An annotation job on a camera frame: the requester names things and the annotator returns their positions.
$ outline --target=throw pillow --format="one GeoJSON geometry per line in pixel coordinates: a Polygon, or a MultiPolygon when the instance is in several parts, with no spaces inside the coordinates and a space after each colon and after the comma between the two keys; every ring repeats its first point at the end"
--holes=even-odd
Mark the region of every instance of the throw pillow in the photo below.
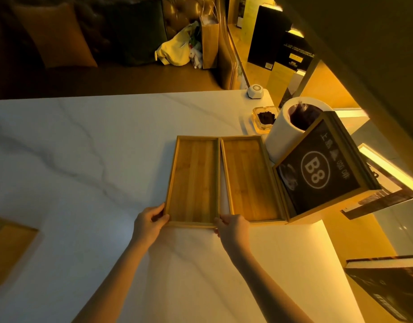
{"type": "Polygon", "coordinates": [[[54,7],[16,5],[13,11],[38,48],[46,68],[97,67],[72,3],[54,7]]]}
{"type": "Polygon", "coordinates": [[[121,45],[126,65],[155,61],[154,52],[168,40],[162,0],[112,4],[106,6],[104,12],[121,45]]]}

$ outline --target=wooden tray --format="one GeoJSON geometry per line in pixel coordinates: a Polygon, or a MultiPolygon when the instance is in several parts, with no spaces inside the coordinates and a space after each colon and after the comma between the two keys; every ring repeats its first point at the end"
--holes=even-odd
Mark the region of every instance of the wooden tray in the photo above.
{"type": "Polygon", "coordinates": [[[223,137],[221,151],[231,214],[251,222],[286,223],[262,137],[223,137]]]}
{"type": "Polygon", "coordinates": [[[169,225],[214,227],[220,208],[220,139],[178,136],[165,214],[169,225]]]}

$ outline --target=plush toy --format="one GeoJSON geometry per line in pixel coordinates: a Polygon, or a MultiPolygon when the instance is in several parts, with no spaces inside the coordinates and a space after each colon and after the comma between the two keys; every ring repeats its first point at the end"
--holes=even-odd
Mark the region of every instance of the plush toy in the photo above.
{"type": "Polygon", "coordinates": [[[194,47],[190,49],[190,60],[195,69],[202,69],[202,52],[194,47]]]}

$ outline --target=glass ashtray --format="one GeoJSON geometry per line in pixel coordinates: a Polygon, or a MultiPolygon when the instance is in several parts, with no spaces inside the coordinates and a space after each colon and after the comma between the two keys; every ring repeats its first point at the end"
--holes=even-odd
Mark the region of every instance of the glass ashtray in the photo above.
{"type": "Polygon", "coordinates": [[[269,133],[277,117],[278,109],[275,106],[267,106],[265,108],[254,108],[251,120],[256,132],[258,134],[265,134],[269,133]]]}

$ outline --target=tufted leather backrest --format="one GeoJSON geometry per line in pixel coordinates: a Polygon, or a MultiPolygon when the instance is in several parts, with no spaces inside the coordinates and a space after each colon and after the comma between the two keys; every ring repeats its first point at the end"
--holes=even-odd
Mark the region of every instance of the tufted leather backrest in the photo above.
{"type": "MultiPolygon", "coordinates": [[[[13,4],[36,6],[57,5],[73,2],[76,16],[91,52],[96,58],[112,58],[116,54],[116,43],[112,30],[103,15],[106,4],[116,2],[138,3],[142,0],[0,0],[0,21],[5,32],[21,42],[26,50],[36,53],[36,48],[11,10],[13,4]]],[[[211,14],[215,0],[162,0],[163,16],[168,39],[174,37],[181,29],[199,20],[204,14],[211,14]]]]}

